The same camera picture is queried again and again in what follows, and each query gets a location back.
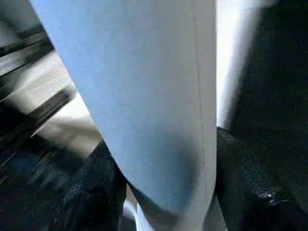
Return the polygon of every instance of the black object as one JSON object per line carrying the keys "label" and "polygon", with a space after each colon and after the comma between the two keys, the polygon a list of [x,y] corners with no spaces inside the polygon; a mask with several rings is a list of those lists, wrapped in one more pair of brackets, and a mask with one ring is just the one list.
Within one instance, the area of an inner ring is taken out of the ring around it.
{"label": "black object", "polygon": [[257,150],[217,132],[216,192],[230,231],[306,231],[308,216],[257,159]]}
{"label": "black object", "polygon": [[126,180],[105,143],[83,164],[30,138],[71,99],[63,90],[29,115],[0,104],[0,230],[119,230]]}
{"label": "black object", "polygon": [[[246,224],[254,230],[265,222],[273,226],[264,230],[308,230],[307,12],[308,3],[301,0],[280,0],[262,10],[232,136],[218,131],[217,193],[229,230]],[[277,205],[252,197],[262,187],[277,187]],[[245,215],[251,218],[251,210],[257,215],[249,221]]]}
{"label": "black object", "polygon": [[91,153],[71,184],[51,221],[50,231],[119,230],[126,180],[103,141]]}

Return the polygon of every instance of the black fabric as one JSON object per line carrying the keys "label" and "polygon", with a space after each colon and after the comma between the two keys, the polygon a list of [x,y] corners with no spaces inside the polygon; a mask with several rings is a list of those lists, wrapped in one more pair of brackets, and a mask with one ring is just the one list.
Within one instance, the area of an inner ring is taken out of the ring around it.
{"label": "black fabric", "polygon": [[228,230],[308,230],[307,214],[257,154],[218,129],[216,192]]}
{"label": "black fabric", "polygon": [[[231,134],[248,147],[246,150],[253,150],[258,163],[305,213],[308,213],[307,13],[308,4],[300,0],[281,0],[262,10],[230,127]],[[246,178],[245,174],[242,172],[238,177]],[[239,196],[231,203],[241,203],[242,199]]]}
{"label": "black fabric", "polygon": [[50,231],[119,230],[126,180],[103,141],[71,183],[51,221]]}
{"label": "black fabric", "polygon": [[[0,119],[1,137],[27,116],[0,104]],[[11,153],[0,152],[0,165]],[[35,135],[0,166],[0,230],[118,230],[125,196],[126,181],[103,141],[84,162]]]}

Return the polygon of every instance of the white surface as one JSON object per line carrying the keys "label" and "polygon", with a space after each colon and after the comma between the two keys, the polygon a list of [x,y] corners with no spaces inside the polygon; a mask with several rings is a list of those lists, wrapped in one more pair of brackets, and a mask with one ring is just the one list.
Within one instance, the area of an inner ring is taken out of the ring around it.
{"label": "white surface", "polygon": [[228,128],[260,9],[274,0],[217,1],[217,125]]}
{"label": "white surface", "polygon": [[200,228],[216,175],[215,1],[32,3],[124,176],[180,215],[177,230]]}
{"label": "white surface", "polygon": [[[20,74],[13,93],[3,102],[28,114],[66,86],[74,87],[57,52],[53,51]],[[102,139],[79,93],[38,134],[82,157],[88,156]]]}

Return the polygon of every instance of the white cylinder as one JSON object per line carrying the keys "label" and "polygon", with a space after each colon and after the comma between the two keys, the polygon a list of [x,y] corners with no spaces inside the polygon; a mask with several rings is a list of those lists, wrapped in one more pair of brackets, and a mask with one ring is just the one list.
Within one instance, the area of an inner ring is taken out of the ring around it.
{"label": "white cylinder", "polygon": [[31,2],[150,224],[200,229],[216,175],[215,1]]}

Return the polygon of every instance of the white pole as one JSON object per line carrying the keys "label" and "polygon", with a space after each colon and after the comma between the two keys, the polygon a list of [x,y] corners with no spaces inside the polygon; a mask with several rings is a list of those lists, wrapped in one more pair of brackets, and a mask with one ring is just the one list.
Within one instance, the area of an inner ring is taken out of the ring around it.
{"label": "white pole", "polygon": [[216,176],[215,1],[31,2],[151,225],[198,230]]}

